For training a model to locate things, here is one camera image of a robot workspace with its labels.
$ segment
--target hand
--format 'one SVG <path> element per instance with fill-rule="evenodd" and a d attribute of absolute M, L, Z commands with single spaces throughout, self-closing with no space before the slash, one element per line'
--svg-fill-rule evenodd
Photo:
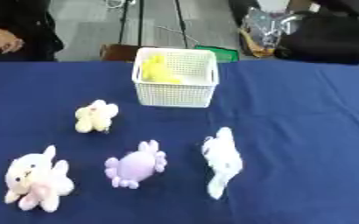
<path fill-rule="evenodd" d="M 17 52 L 24 45 L 24 41 L 13 33 L 0 29 L 0 50 L 3 53 Z"/>

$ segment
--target basket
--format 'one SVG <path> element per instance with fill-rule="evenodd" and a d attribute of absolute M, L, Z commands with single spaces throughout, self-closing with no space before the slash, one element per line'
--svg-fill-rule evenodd
<path fill-rule="evenodd" d="M 181 84 L 142 80 L 143 62 L 152 55 L 165 56 L 167 66 Z M 181 108 L 207 108 L 219 84 L 216 57 L 205 50 L 141 48 L 132 74 L 137 97 L 142 105 Z"/>

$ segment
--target plush toy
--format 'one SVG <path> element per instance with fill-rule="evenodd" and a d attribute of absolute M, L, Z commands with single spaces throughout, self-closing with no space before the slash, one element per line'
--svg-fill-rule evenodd
<path fill-rule="evenodd" d="M 236 150 L 231 129 L 221 128 L 216 138 L 207 137 L 201 151 L 215 173 L 208 183 L 208 193 L 218 200 L 229 181 L 243 169 L 243 161 Z"/>
<path fill-rule="evenodd" d="M 97 100 L 85 108 L 76 110 L 75 116 L 78 122 L 75 128 L 79 133 L 89 133 L 92 130 L 109 132 L 111 119 L 116 115 L 118 115 L 116 104 L 106 104 L 103 100 Z"/>
<path fill-rule="evenodd" d="M 112 179 L 112 185 L 137 189 L 139 182 L 149 178 L 154 172 L 163 172 L 167 161 L 165 153 L 159 150 L 158 142 L 142 142 L 138 151 L 132 152 L 121 160 L 109 158 L 106 163 L 106 175 Z"/>
<path fill-rule="evenodd" d="M 66 196 L 74 189 L 74 182 L 67 177 L 69 165 L 60 160 L 54 167 L 52 160 L 55 147 L 47 147 L 43 154 L 28 154 L 13 160 L 5 175 L 9 190 L 5 203 L 10 204 L 18 199 L 18 206 L 28 211 L 41 206 L 52 213 L 60 205 L 60 196 Z"/>
<path fill-rule="evenodd" d="M 181 80 L 172 75 L 171 69 L 167 67 L 165 56 L 157 54 L 151 56 L 142 65 L 143 81 L 166 82 L 180 84 Z"/>

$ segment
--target blue tablecloth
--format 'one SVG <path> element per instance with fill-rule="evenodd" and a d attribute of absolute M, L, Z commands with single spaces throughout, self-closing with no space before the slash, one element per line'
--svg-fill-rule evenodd
<path fill-rule="evenodd" d="M 359 224 L 359 66 L 279 60 L 220 66 L 210 108 L 140 106 L 131 64 L 0 64 L 0 224 Z M 77 134 L 74 111 L 116 102 L 112 131 Z M 228 197 L 211 200 L 200 155 L 205 136 L 234 129 L 246 170 Z M 103 162 L 155 138 L 167 171 L 136 191 L 113 189 Z M 56 144 L 76 190 L 59 211 L 24 213 L 3 203 L 13 158 Z"/>

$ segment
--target yellow toy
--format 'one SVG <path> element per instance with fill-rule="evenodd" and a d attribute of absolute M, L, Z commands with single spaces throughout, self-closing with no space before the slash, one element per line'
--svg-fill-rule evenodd
<path fill-rule="evenodd" d="M 172 70 L 167 67 L 165 56 L 156 54 L 147 59 L 142 65 L 143 81 L 166 82 L 180 84 L 181 79 L 172 74 Z"/>

